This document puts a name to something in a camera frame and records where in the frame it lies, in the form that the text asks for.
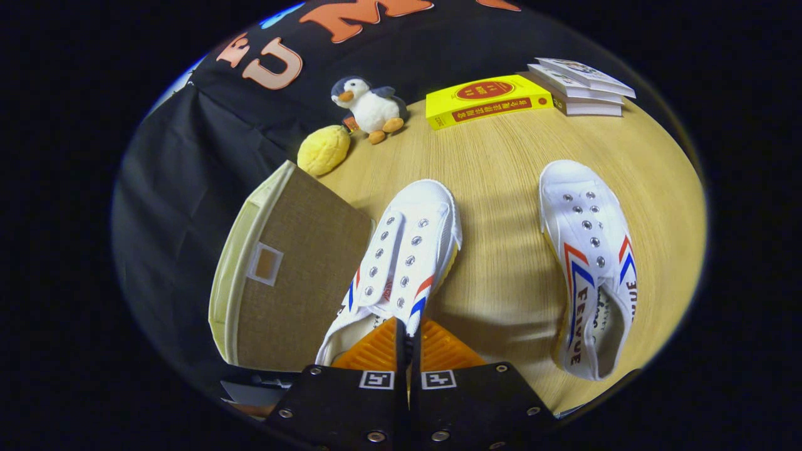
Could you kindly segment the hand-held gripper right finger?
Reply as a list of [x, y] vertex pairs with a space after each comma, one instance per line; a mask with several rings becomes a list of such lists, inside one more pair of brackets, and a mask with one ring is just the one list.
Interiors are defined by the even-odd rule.
[[558, 428], [512, 363], [424, 370], [423, 337], [414, 339], [410, 365], [412, 450], [530, 450]]

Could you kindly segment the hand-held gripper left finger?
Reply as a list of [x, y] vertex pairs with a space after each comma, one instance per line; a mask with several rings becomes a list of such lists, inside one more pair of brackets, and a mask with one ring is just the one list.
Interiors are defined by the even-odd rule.
[[295, 450], [407, 450], [409, 394], [400, 364], [403, 338], [393, 336], [395, 371], [309, 365], [264, 422]]

